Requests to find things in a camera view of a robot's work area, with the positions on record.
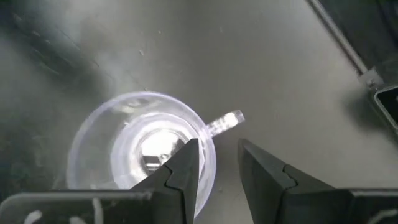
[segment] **scratch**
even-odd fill
[[[137,84],[139,85],[141,88],[143,88],[145,91],[148,91],[148,89],[138,80],[137,77],[135,77],[134,75],[131,75],[131,71],[127,71],[126,74],[131,77],[131,79]]]
[[[62,31],[61,29],[59,29],[57,26],[55,26],[55,29],[58,30],[62,35],[64,35],[66,38],[69,39],[69,41],[78,49],[80,50],[80,46],[72,39],[69,37],[69,35],[67,35],[64,31]]]
[[[14,16],[14,19],[16,20],[16,21],[22,21],[22,19],[17,15],[17,14],[13,14],[13,16]]]
[[[56,74],[56,75],[61,75],[59,72],[55,71],[54,69],[51,69],[50,67],[46,66],[46,64],[44,64],[44,63],[41,63],[40,66],[41,66],[42,68],[47,69],[48,71],[50,71],[50,72]]]
[[[69,66],[71,66],[72,68],[76,68],[75,64],[72,63],[71,61],[69,61],[68,59],[66,59],[65,57],[61,57],[62,60],[64,60],[67,64],[69,64]]]
[[[236,199],[238,199],[238,197],[241,195],[242,192],[243,192],[243,189],[241,189],[241,190],[235,195],[234,199],[232,199],[232,203],[233,203],[234,201],[236,201]]]
[[[34,53],[36,53],[38,56],[40,56],[40,58],[42,60],[45,59],[44,55],[41,52],[39,52],[37,49],[32,48],[32,50],[33,50]]]
[[[53,184],[52,184],[52,186],[51,186],[51,189],[52,189],[52,190],[58,189],[58,185],[60,185],[60,183],[61,183],[61,181],[62,181],[62,177],[63,177],[62,174],[63,174],[63,173],[58,174],[58,175],[55,177],[55,180],[54,180],[54,182],[53,182]]]
[[[35,153],[35,165],[37,167],[43,167],[43,162],[42,162],[42,155],[40,155],[38,152]]]
[[[36,31],[32,31],[32,34],[36,35],[37,37],[40,37],[40,34],[38,32],[36,32]]]

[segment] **clear plastic cup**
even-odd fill
[[[216,175],[212,137],[243,121],[237,110],[206,125],[189,106],[171,96],[153,92],[121,95],[94,110],[77,132],[68,158],[68,187],[130,189],[197,138],[197,216]]]

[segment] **gray surface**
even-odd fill
[[[52,27],[48,33],[59,35],[54,39],[112,77],[104,100],[146,88],[180,98],[206,121],[244,112],[244,125],[215,139],[216,182],[198,223],[252,222],[236,162],[238,138],[335,187],[398,186],[397,146],[304,0],[36,0],[18,6],[22,19],[43,18]],[[72,109],[65,113],[90,108],[67,99]]]

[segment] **cup handle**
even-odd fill
[[[244,122],[244,116],[242,111],[236,110],[227,113],[226,115],[214,120],[210,124],[207,124],[207,128],[211,134],[211,137],[219,135],[238,124]]]

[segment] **table surface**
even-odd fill
[[[252,222],[239,138],[335,187],[398,186],[397,145],[304,0],[37,0],[14,10],[23,35],[0,29],[8,194],[62,186],[81,122],[137,90],[172,95],[207,122],[245,114],[215,138],[215,186],[197,223]]]

